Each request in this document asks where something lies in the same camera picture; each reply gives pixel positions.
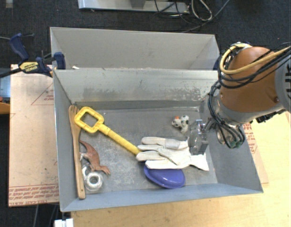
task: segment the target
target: white work glove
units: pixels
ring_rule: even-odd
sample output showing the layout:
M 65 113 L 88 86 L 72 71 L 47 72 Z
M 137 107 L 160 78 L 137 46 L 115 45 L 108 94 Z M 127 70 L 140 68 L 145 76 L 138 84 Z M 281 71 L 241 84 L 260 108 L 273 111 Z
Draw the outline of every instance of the white work glove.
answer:
M 149 169 L 183 169 L 189 165 L 209 171 L 205 154 L 192 156 L 188 141 L 160 137 L 143 137 L 142 152 L 136 155 L 137 161 L 145 161 Z

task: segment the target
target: bin floor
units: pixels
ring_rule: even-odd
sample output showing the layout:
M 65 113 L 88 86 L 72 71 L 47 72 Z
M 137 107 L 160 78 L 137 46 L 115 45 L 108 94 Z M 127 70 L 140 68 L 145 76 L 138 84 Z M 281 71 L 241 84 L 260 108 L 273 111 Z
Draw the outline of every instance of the bin floor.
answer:
M 79 106 L 86 105 L 81 102 L 77 104 Z M 186 140 L 188 135 L 182 134 L 179 128 L 172 126 L 172 120 L 176 115 L 188 115 L 189 124 L 196 119 L 200 119 L 197 107 L 113 109 L 98 110 L 97 112 L 104 117 L 106 126 L 136 146 L 141 144 L 141 139 L 146 136 Z M 86 114 L 83 121 L 93 126 L 96 119 Z M 101 165 L 107 166 L 111 172 L 111 175 L 106 175 L 102 172 L 103 186 L 95 194 L 161 188 L 146 178 L 143 170 L 144 163 L 137 162 L 134 154 L 108 136 L 99 131 L 91 134 L 82 130 L 80 139 L 91 144 L 97 150 Z M 82 144 L 80 144 L 80 151 L 86 152 Z M 186 185 L 217 183 L 209 147 L 206 149 L 205 154 L 210 171 L 206 172 L 194 166 L 184 168 Z

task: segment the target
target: wooden table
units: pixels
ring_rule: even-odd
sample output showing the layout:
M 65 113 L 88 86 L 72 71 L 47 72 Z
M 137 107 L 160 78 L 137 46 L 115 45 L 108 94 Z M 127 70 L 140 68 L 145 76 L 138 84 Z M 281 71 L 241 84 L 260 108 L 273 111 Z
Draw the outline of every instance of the wooden table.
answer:
M 269 183 L 264 193 L 71 212 L 75 227 L 291 226 L 290 114 L 252 123 Z

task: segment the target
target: yellow label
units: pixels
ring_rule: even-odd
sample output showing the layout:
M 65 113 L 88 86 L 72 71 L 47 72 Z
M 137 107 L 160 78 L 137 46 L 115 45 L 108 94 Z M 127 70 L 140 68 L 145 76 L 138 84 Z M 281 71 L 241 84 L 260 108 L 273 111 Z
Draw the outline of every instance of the yellow label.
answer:
M 25 72 L 30 72 L 32 70 L 37 69 L 38 68 L 37 66 L 38 66 L 37 62 L 24 62 L 19 67 L 21 70 L 24 70 Z

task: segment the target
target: blue plastic object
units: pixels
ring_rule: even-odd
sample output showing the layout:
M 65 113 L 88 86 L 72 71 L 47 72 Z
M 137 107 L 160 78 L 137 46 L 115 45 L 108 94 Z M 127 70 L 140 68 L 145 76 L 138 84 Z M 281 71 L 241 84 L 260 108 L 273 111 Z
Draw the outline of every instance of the blue plastic object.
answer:
M 22 36 L 21 33 L 14 35 L 9 40 L 9 44 L 10 44 L 12 50 L 14 51 L 14 53 L 18 54 L 21 57 L 22 62 L 24 62 L 24 61 L 29 59 L 29 55 L 28 55 L 28 52 L 26 51 L 25 47 L 22 44 L 21 36 Z
M 148 179 L 164 188 L 180 188 L 185 184 L 185 176 L 180 169 L 149 169 L 144 166 Z
M 52 70 L 50 69 L 50 67 L 48 67 L 47 65 L 45 65 L 43 63 L 43 59 L 41 57 L 37 57 L 36 62 L 38 63 L 39 69 L 38 69 L 38 71 L 36 71 L 34 73 L 44 74 L 48 77 L 51 77 L 50 71 L 52 71 Z
M 60 70 L 66 69 L 66 62 L 65 62 L 65 57 L 64 57 L 63 53 L 56 52 L 54 54 L 54 59 L 57 63 L 57 69 L 60 69 Z

